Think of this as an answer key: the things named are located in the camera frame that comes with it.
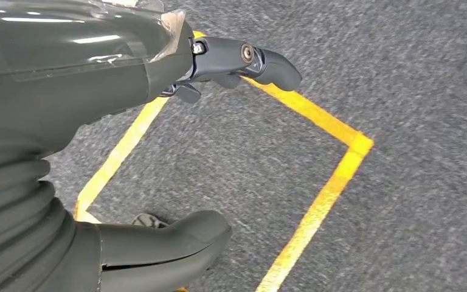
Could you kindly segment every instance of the yellow line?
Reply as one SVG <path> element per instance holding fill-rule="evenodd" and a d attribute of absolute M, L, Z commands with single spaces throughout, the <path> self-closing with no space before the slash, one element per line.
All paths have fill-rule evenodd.
<path fill-rule="evenodd" d="M 332 177 L 319 192 L 305 216 L 303 216 L 291 240 L 266 273 L 256 292 L 278 291 L 330 209 L 334 206 L 339 195 L 359 168 L 373 142 L 361 134 L 355 139 L 357 140 L 356 145 L 354 144 L 348 149 Z"/>
<path fill-rule="evenodd" d="M 358 132 L 356 130 L 341 122 L 324 109 L 315 105 L 313 102 L 298 92 L 283 91 L 273 84 L 262 85 L 249 78 L 245 78 L 245 80 L 255 87 L 264 90 L 270 96 L 273 96 L 292 110 L 303 115 L 312 121 L 315 125 L 324 129 L 329 134 L 338 138 L 348 146 L 352 144 L 353 139 L 357 136 Z"/>
<path fill-rule="evenodd" d="M 166 102 L 167 98 L 158 97 L 144 106 L 123 138 L 121 138 L 119 143 L 112 150 L 105 163 L 80 192 L 74 212 L 74 218 L 76 220 L 83 219 L 84 212 L 86 212 L 87 208 L 92 204 L 101 190 L 103 190 L 106 183 L 112 178 L 117 169 L 119 169 L 120 165 L 126 157 L 128 157 L 133 148 L 139 143 Z"/>

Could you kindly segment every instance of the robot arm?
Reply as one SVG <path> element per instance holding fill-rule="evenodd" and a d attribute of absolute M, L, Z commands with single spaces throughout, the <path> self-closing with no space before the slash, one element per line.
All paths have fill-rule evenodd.
<path fill-rule="evenodd" d="M 167 292 L 232 233 L 216 212 L 164 229 L 75 222 L 42 160 L 107 114 L 241 76 L 294 90 L 297 70 L 242 41 L 194 39 L 179 12 L 84 0 L 0 0 L 0 291 Z"/>

